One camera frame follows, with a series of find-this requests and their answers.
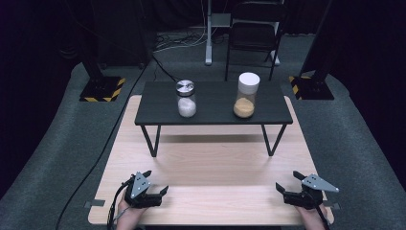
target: clear glass container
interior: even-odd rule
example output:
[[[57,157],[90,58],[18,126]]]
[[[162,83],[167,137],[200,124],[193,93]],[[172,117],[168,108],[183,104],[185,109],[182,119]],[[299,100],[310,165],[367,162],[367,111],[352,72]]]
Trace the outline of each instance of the clear glass container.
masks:
[[[253,73],[243,73],[238,78],[238,91],[234,113],[240,118],[249,118],[255,111],[255,100],[260,78]]]
[[[196,113],[196,97],[194,83],[190,80],[181,80],[176,83],[176,94],[179,114],[182,117],[192,117]]]

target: gray carpet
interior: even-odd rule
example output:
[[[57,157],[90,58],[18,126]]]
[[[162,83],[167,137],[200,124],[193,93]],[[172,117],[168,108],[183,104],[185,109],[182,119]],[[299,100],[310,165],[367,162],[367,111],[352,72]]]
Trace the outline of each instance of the gray carpet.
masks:
[[[347,89],[328,76],[327,85],[334,101],[297,101],[293,95],[288,77],[299,73],[312,39],[312,36],[285,36],[282,39],[279,55],[282,64],[275,69],[273,81],[280,84],[283,94],[293,103],[319,175],[340,188],[339,194],[327,194],[329,200],[341,206],[341,210],[333,211],[335,222],[331,229],[406,229],[405,192]],[[170,49],[154,55],[177,78],[223,81],[226,41],[214,44],[213,52],[212,66],[204,65],[204,45]],[[232,67],[231,81],[236,81],[241,71],[256,72],[267,80],[265,69]],[[55,229],[69,197],[96,163],[67,206],[59,229],[105,229],[105,225],[88,222],[89,209],[83,206],[85,201],[94,198],[98,189],[126,99],[142,94],[146,81],[171,79],[155,61],[144,72],[138,67],[111,67],[103,73],[126,79],[118,100],[114,103],[79,102],[79,94],[88,77],[81,64],[73,70],[48,132],[0,200],[0,229]],[[303,227],[284,226],[282,229]]]

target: black chair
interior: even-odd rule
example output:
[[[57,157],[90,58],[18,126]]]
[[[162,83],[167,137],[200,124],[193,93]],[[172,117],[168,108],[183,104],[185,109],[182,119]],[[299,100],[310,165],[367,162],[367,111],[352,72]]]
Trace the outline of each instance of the black chair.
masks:
[[[266,53],[265,62],[272,58],[269,80],[272,79],[275,60],[287,20],[287,9],[281,3],[245,1],[235,5],[231,12],[225,80],[228,79],[230,51]],[[250,65],[269,68],[266,65]]]

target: dark background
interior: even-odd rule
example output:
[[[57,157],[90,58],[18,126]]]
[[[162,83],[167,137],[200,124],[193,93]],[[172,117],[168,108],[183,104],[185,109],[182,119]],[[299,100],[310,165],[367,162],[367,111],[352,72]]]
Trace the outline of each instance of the dark background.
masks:
[[[95,28],[92,1],[68,0],[75,18]],[[158,31],[202,22],[200,1],[154,0]],[[226,12],[238,1],[228,1]],[[0,196],[33,154],[52,122],[73,67],[73,48],[64,1],[2,1],[0,5]],[[290,0],[288,34],[316,34],[327,1]],[[224,10],[214,1],[214,12]],[[400,1],[333,1],[310,51],[318,68],[331,44],[343,49],[330,74],[349,90],[374,138],[403,187],[406,128],[404,21]],[[88,49],[97,56],[98,40],[81,29]]]

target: wooden platform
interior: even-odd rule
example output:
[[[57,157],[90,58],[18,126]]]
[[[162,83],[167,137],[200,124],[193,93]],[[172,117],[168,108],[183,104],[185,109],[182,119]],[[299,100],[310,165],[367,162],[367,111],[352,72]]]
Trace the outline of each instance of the wooden platform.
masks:
[[[275,155],[268,156],[260,126],[162,126],[159,154],[151,157],[146,139],[134,125],[141,96],[125,111],[95,199],[105,200],[89,214],[93,224],[106,224],[114,194],[132,173],[151,170],[148,193],[169,185],[160,207],[149,208],[144,225],[299,225],[295,208],[283,203],[278,182],[299,192],[293,171],[316,173],[292,104]],[[273,145],[281,126],[266,126]],[[156,128],[148,127],[151,140]],[[333,215],[328,210],[328,218]]]

